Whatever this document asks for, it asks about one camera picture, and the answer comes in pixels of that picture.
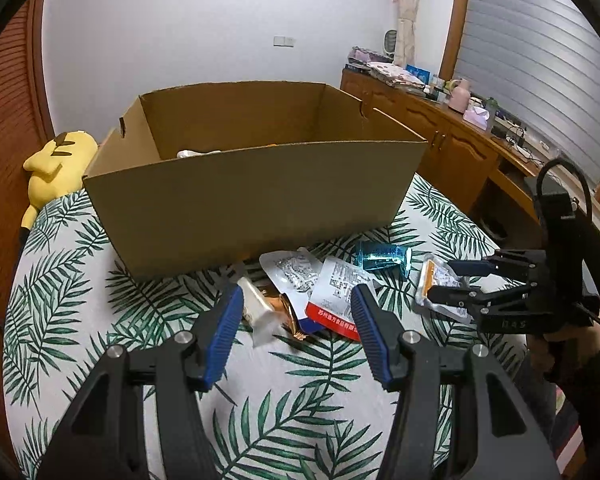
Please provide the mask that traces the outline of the white orange snack pouch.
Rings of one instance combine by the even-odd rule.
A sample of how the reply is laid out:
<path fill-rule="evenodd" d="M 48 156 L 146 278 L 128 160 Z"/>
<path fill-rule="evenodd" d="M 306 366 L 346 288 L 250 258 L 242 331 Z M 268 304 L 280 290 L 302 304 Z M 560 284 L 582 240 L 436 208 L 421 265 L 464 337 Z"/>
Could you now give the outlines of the white orange snack pouch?
<path fill-rule="evenodd" d="M 415 292 L 415 304 L 420 308 L 436 312 L 455 322 L 470 325 L 474 322 L 474 319 L 466 308 L 435 304 L 427 296 L 432 286 L 460 287 L 463 285 L 464 283 L 447 263 L 433 254 L 427 254 L 424 260 L 422 260 L 422 268 L 420 269 Z"/>

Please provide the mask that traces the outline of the blue foil snack packet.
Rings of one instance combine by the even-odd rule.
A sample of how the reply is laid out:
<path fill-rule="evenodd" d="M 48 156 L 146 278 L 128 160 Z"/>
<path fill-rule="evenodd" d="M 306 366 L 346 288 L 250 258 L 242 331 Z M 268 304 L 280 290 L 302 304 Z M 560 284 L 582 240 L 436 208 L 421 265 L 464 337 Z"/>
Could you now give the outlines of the blue foil snack packet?
<path fill-rule="evenodd" d="M 411 247 L 361 240 L 356 248 L 354 262 L 367 272 L 396 269 L 402 278 L 408 278 L 412 255 Z"/>

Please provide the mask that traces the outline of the white red snack pouch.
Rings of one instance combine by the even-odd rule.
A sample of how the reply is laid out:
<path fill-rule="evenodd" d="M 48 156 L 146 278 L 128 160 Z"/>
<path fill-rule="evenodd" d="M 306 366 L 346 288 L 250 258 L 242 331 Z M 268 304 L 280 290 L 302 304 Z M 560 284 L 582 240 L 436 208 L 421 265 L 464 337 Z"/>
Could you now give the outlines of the white red snack pouch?
<path fill-rule="evenodd" d="M 360 336 L 351 314 L 351 292 L 355 286 L 367 285 L 376 295 L 378 284 L 370 272 L 328 256 L 306 305 L 306 315 L 340 336 L 359 341 Z"/>

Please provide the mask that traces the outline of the wooden sideboard cabinet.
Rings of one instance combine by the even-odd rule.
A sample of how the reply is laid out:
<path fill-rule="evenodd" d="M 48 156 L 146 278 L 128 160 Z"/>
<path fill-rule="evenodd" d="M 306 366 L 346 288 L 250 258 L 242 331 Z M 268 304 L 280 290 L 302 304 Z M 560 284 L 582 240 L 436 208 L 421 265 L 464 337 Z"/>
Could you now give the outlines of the wooden sideboard cabinet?
<path fill-rule="evenodd" d="M 418 173 L 505 248 L 543 240 L 527 180 L 540 166 L 445 105 L 392 88 L 346 67 L 340 89 L 382 110 L 428 141 Z"/>

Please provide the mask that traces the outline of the white power strip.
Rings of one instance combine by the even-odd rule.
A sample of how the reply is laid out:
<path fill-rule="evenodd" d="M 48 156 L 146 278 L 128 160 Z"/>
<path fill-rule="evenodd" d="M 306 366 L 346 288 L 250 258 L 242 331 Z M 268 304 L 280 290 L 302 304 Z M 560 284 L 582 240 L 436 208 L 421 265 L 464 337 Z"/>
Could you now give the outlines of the white power strip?
<path fill-rule="evenodd" d="M 518 157 L 522 158 L 526 162 L 534 162 L 538 165 L 542 164 L 543 159 L 540 159 L 539 156 L 533 154 L 532 151 L 529 151 L 526 148 L 518 145 L 512 136 L 506 136 L 504 142 L 507 144 L 509 151 L 513 151 Z"/>

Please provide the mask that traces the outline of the pink tissue box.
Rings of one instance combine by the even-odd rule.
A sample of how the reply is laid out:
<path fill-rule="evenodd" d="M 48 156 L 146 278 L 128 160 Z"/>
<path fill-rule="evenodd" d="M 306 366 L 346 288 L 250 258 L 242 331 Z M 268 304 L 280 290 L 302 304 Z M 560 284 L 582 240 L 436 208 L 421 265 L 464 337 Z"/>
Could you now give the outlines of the pink tissue box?
<path fill-rule="evenodd" d="M 490 112 L 481 106 L 468 105 L 463 114 L 464 122 L 486 131 L 489 129 Z"/>

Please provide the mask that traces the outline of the pink kettle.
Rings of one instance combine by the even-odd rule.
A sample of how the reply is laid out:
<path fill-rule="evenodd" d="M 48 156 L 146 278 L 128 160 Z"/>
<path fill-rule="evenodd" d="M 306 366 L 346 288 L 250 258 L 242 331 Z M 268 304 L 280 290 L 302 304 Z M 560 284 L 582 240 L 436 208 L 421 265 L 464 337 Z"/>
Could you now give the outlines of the pink kettle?
<path fill-rule="evenodd" d="M 448 107 L 454 112 L 464 114 L 471 99 L 470 81 L 465 78 L 450 81 Z"/>

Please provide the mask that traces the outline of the palm leaf tablecloth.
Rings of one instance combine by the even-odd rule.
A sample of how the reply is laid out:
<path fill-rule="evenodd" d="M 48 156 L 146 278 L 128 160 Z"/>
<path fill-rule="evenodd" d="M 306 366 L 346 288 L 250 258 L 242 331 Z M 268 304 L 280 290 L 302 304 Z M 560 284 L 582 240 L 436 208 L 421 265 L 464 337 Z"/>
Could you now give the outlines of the palm leaf tablecloth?
<path fill-rule="evenodd" d="M 379 273 L 383 309 L 440 346 L 482 342 L 515 375 L 524 338 L 485 335 L 416 310 L 422 257 L 479 259 L 498 247 L 442 193 L 416 174 L 391 226 L 309 251 L 349 261 L 359 238 L 412 248 L 408 278 Z M 35 478 L 53 431 L 109 346 L 151 348 L 189 328 L 233 271 L 137 283 L 84 190 L 48 203 L 24 245 L 4 328 L 8 428 L 24 478 Z M 199 397 L 220 477 L 375 478 L 396 394 L 373 380 L 362 347 L 329 330 L 298 341 L 279 328 L 257 347 L 251 335 L 240 328 L 224 377 Z"/>

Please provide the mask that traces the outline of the clear plastic snack wrapper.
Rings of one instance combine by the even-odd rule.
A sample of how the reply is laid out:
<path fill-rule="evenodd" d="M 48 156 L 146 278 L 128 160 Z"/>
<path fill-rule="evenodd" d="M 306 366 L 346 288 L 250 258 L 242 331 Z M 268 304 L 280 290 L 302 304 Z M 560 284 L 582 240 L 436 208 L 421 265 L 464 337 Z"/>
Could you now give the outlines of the clear plastic snack wrapper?
<path fill-rule="evenodd" d="M 268 303 L 260 289 L 246 276 L 242 276 L 237 285 L 244 297 L 242 318 L 250 329 L 252 346 L 264 347 L 273 342 L 283 328 L 283 315 Z"/>

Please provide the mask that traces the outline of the blue box on cabinet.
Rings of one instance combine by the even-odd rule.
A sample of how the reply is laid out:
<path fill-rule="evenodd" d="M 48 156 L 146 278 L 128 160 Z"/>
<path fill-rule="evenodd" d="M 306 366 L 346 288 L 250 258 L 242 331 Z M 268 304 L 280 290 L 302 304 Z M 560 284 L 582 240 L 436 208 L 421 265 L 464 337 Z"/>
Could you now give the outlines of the blue box on cabinet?
<path fill-rule="evenodd" d="M 429 81 L 430 81 L 430 71 L 429 70 L 424 70 L 423 68 L 419 68 L 419 67 L 411 65 L 411 64 L 407 64 L 405 69 L 410 74 L 412 74 L 414 77 L 416 77 L 419 81 L 421 81 L 423 84 L 429 84 Z"/>

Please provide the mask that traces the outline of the yellow Pikachu plush toy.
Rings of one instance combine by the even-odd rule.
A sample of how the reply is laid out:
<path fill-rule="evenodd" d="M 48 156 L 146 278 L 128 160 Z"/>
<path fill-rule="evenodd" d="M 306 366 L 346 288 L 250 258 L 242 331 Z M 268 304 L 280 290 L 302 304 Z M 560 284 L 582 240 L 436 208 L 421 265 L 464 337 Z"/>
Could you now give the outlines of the yellow Pikachu plush toy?
<path fill-rule="evenodd" d="M 55 136 L 23 163 L 30 178 L 29 206 L 20 224 L 21 246 L 44 206 L 83 188 L 83 176 L 97 150 L 97 142 L 87 132 L 68 131 Z"/>

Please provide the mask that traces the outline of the white snack bag in box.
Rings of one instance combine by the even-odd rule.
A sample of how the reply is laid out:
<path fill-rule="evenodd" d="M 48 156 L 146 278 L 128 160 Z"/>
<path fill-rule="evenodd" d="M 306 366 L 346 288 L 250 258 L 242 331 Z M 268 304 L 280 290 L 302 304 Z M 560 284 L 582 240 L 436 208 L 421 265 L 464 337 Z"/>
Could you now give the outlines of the white snack bag in box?
<path fill-rule="evenodd" d="M 192 158 L 192 157 L 196 157 L 196 156 L 218 154 L 219 152 L 220 152 L 220 150 L 208 151 L 208 152 L 197 152 L 197 151 L 193 151 L 193 150 L 181 150 L 181 151 L 178 151 L 178 154 L 176 154 L 176 157 L 178 159 Z"/>

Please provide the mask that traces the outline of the beige curtain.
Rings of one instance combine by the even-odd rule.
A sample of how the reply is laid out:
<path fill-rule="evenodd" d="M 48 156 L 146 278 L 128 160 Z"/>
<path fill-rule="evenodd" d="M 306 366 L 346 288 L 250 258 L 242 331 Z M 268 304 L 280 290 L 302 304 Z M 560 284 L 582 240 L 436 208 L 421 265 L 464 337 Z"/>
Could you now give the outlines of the beige curtain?
<path fill-rule="evenodd" d="M 414 64 L 415 22 L 420 0 L 398 0 L 398 21 L 396 22 L 396 50 L 394 62 L 402 67 Z"/>

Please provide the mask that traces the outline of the wooden louvered door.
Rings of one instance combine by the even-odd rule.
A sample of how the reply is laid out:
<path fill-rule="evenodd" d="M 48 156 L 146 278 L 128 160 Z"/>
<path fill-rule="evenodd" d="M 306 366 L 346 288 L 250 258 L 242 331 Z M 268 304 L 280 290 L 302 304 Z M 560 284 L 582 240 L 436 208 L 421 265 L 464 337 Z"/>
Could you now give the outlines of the wooden louvered door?
<path fill-rule="evenodd" d="M 19 260 L 28 206 L 23 162 L 54 136 L 43 63 L 44 0 L 27 0 L 0 35 L 0 325 Z"/>

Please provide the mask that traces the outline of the white wall switch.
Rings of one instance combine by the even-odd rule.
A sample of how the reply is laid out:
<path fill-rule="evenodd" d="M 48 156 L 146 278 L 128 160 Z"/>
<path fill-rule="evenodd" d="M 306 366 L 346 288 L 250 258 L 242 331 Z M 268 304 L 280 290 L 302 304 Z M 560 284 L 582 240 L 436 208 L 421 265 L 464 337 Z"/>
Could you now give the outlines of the white wall switch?
<path fill-rule="evenodd" d="M 273 47 L 274 48 L 293 48 L 296 44 L 296 40 L 292 37 L 285 36 L 274 36 Z"/>

